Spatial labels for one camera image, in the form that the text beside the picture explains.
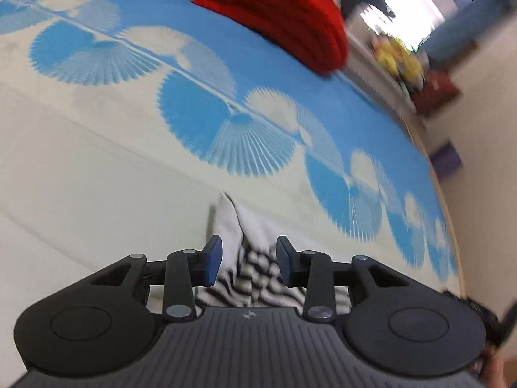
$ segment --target metal screw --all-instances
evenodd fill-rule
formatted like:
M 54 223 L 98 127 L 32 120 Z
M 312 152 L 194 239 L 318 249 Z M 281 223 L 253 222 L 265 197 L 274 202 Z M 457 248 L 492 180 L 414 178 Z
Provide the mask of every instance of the metal screw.
M 165 312 L 169 317 L 173 318 L 185 318 L 188 317 L 192 313 L 192 309 L 190 309 L 187 305 L 170 305 Z
M 334 312 L 326 306 L 319 305 L 309 309 L 309 315 L 316 319 L 328 319 L 334 315 Z

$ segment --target striped cloth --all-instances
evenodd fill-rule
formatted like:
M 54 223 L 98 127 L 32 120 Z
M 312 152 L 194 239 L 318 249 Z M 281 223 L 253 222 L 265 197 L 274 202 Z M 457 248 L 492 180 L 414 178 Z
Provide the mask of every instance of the striped cloth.
M 301 313 L 305 300 L 306 289 L 303 287 L 287 288 L 282 283 L 280 269 L 276 261 L 276 239 L 281 234 L 274 234 L 266 237 L 270 240 L 268 247 L 263 243 L 260 246 L 253 243 L 258 239 L 251 233 L 247 235 L 244 229 L 249 228 L 250 222 L 257 220 L 258 223 L 251 223 L 254 229 L 264 230 L 268 233 L 270 226 L 261 226 L 260 220 L 265 220 L 259 215 L 249 213 L 246 215 L 247 226 L 241 226 L 243 216 L 238 211 L 236 214 L 225 214 L 225 210 L 234 207 L 231 200 L 222 195 L 216 210 L 214 223 L 214 234 L 221 236 L 223 240 L 223 256 L 226 250 L 233 251 L 232 258 L 235 263 L 226 263 L 221 266 L 216 283 L 212 287 L 200 287 L 196 293 L 195 301 L 198 314 L 207 306 L 229 306 L 229 307 L 295 307 Z M 228 220 L 235 221 L 232 226 L 220 225 Z M 226 241 L 237 241 L 237 247 L 225 245 Z M 344 287 L 337 287 L 336 306 L 338 313 L 350 311 L 350 299 L 348 291 Z

